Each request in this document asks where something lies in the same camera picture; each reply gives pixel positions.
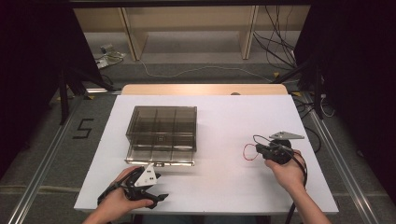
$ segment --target red wire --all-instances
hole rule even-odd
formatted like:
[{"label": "red wire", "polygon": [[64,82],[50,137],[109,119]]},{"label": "red wire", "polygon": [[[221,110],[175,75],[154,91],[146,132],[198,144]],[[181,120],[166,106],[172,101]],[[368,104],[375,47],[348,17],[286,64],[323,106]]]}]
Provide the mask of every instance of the red wire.
[{"label": "red wire", "polygon": [[245,150],[247,149],[247,146],[253,146],[253,147],[255,147],[255,145],[253,145],[253,144],[246,144],[245,147],[244,147],[244,152],[243,152],[244,158],[245,158],[245,160],[247,160],[247,161],[254,161],[254,159],[257,158],[257,156],[259,155],[259,153],[257,153],[257,155],[256,155],[254,158],[252,158],[252,159],[247,158],[246,155],[245,155]]}]

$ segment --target white tabletop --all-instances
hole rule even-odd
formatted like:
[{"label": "white tabletop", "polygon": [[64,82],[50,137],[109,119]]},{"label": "white tabletop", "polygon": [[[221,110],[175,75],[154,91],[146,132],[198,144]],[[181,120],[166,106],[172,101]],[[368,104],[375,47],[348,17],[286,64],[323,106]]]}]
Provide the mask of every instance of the white tabletop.
[{"label": "white tabletop", "polygon": [[[327,214],[338,212],[332,194],[289,95],[120,95],[114,104],[99,147],[87,173],[75,209],[91,211],[109,183],[129,167],[126,130],[136,105],[197,106],[195,166],[155,168],[162,176],[148,190],[169,193],[163,202],[140,214],[276,215],[288,213],[292,200],[277,183],[263,158],[246,161],[243,149],[253,134],[265,137],[285,131],[305,136],[290,140],[308,167],[307,192]],[[256,155],[254,147],[247,156]]]}]

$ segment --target person's left hand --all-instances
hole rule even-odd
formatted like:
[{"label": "person's left hand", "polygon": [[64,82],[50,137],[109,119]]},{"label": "person's left hand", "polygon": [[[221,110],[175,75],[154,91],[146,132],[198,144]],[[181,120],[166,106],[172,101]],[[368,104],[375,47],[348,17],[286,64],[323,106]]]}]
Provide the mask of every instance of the person's left hand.
[{"label": "person's left hand", "polygon": [[[134,166],[123,170],[114,181],[121,180],[136,168],[138,167]],[[133,209],[147,207],[152,204],[153,201],[149,199],[129,201],[125,197],[123,189],[118,188],[111,191],[83,223],[107,223],[117,220]]]}]

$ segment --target hand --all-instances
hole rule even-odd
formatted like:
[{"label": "hand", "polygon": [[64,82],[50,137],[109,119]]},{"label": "hand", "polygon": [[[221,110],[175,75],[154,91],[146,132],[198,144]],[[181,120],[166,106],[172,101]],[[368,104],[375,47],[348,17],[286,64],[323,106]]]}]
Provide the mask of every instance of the hand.
[{"label": "hand", "polygon": [[[294,157],[300,164],[304,165],[304,160],[299,150],[294,150]],[[271,168],[277,182],[287,192],[290,192],[291,189],[304,187],[304,174],[296,161],[290,160],[288,163],[280,165],[274,161],[265,160],[265,165]]]},{"label": "hand", "polygon": [[[138,167],[134,166],[123,170],[115,181],[121,180],[136,168]],[[83,223],[107,223],[124,216],[133,209],[147,207],[152,204],[153,201],[149,199],[129,201],[125,197],[123,189],[118,188],[110,192]]]}]

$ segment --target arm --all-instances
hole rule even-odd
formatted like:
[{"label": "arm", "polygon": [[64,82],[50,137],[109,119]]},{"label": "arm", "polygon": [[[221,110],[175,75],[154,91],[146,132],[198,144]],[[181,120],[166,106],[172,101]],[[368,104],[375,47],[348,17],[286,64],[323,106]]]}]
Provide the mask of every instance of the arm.
[{"label": "arm", "polygon": [[[136,167],[130,167],[122,171],[115,181],[121,180]],[[99,206],[85,219],[83,224],[106,224],[114,221],[133,209],[147,207],[153,204],[152,200],[129,201],[123,189],[118,188],[110,192]]]},{"label": "arm", "polygon": [[[304,164],[299,154],[295,153],[294,155],[301,164]],[[295,161],[291,160],[280,165],[274,161],[266,160],[265,165],[271,168],[279,185],[289,193],[305,224],[331,223],[306,192],[303,184],[303,172]]]}]

